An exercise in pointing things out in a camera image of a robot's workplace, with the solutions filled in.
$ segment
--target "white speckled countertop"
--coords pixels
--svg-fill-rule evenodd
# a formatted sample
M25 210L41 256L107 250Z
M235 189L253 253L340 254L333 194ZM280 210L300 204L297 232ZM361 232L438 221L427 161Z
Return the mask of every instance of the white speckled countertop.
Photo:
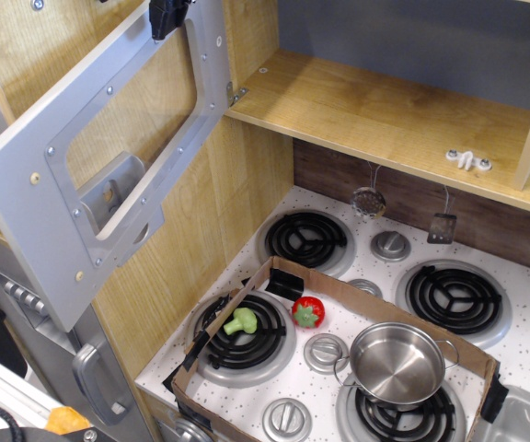
M427 234L424 231L386 218L365 222L362 218L354 215L349 205L298 187L291 189L271 216L296 209L314 209L334 215L351 230L356 242L355 263L340 277L340 280L350 281L357 278L371 280L380 287L384 299L387 301L395 302L394 293L402 275L411 267L422 262L435 259L459 260L471 263L491 274L505 289L511 301L513 322L504 338L492 347L486 348L485 351L501 362L500 372L503 385L514 385L530 391L530 269L456 243L451 245L427 244ZM386 263L376 259L370 252L372 238L386 230L396 230L410 241L412 252L404 261ZM238 253L230 266L205 294L205 297L212 297L232 288L239 288L241 286L240 281L250 277L258 270L261 262L255 253L255 237L256 235ZM302 356L304 344L312 336L312 333L332 332L342 337L347 345L351 345L353 338L370 324L362 323L361 320L363 319L360 317L345 324L333 321L335 308L341 308L341 306L334 306L330 299L324 299L324 301L325 305L328 304L328 318L323 322L322 328L316 331L300 331L298 333L298 344L292 363L278 377L267 384L240 390L215 386L210 386L208 389L206 382L196 375L192 385L190 385L190 389L195 390L193 392L194 400L225 416L236 426L259 440L268 440L262 432L260 423L260 417L265 407L281 396L293 397L304 401L308 408L312 408L310 412L314 417L315 429L308 440L338 440L335 430L327 423L330 420L334 421L332 398L336 397L339 386L334 377L319 375L305 365ZM182 360L184 329L183 325L178 328L136 379L139 388L171 405L175 404L174 397L161 382ZM291 371L294 366L295 369L299 370L298 372ZM291 376L284 378L283 376L288 373L292 373ZM288 378L293 380L290 389L285 380ZM471 375L464 368L458 367L448 370L446 378L460 396L467 415L468 429L473 420L473 414L478 408L479 394L481 394L480 379ZM312 394L316 399L308 402L306 398Z

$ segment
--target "dark wood backsplash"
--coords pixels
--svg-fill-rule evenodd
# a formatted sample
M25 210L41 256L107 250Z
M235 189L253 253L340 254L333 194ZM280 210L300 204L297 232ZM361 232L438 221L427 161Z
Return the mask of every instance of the dark wood backsplash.
M352 192L370 183L367 161L305 141L294 140L294 183L348 203ZM386 197L385 216L428 230L442 213L442 184L382 167L376 188ZM455 241L530 267L530 212L457 189L451 213L457 216Z

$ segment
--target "black coil burner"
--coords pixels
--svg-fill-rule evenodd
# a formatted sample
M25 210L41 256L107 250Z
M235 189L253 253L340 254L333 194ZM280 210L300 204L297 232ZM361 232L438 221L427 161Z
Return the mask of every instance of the black coil burner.
M265 238L270 255L277 255L315 268L325 264L347 237L340 226L321 214L301 212L285 215L271 226Z
M210 320L220 304L220 300L214 301L204 311L203 323ZM224 329L220 329L207 345L208 359L215 369L257 366L275 353L285 336L284 320L266 299L247 295L238 306L253 310L257 317L257 331L252 334L237 331L228 336Z
M456 334L487 330L499 317L502 296L484 277L466 270L422 267L407 290L421 318Z
M365 427L380 442L447 442L455 434L455 406L443 389L407 412L371 403L360 390L355 405Z

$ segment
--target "kitchen sink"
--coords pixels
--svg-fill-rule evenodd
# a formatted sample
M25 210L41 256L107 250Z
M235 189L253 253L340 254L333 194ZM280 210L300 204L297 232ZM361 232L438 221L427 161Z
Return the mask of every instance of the kitchen sink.
M530 442L530 393L507 387L500 414L493 424L481 420L472 438L474 442Z

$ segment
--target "pot handle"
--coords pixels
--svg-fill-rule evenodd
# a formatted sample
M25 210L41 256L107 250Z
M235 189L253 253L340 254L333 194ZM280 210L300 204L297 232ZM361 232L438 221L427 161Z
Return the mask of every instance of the pot handle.
M337 358L337 360L335 360L334 364L332 365L332 371L335 374L335 378L337 379L337 381L340 383L342 387L359 387L359 385L357 384L343 384L342 381L339 379L339 373L337 373L337 364L340 361L344 361L345 359L349 359L349 357L348 356L339 357Z
M455 347L454 344L451 341L448 341L446 339L441 339L441 340L438 340L438 341L435 341L435 342L436 343L446 343L451 348L453 348L455 350L455 354L457 356L457 358L455 359L455 363L453 365L451 365L451 366L446 366L445 370L448 370L449 368L453 368L454 366L458 366L459 365L459 351L457 350L457 347Z

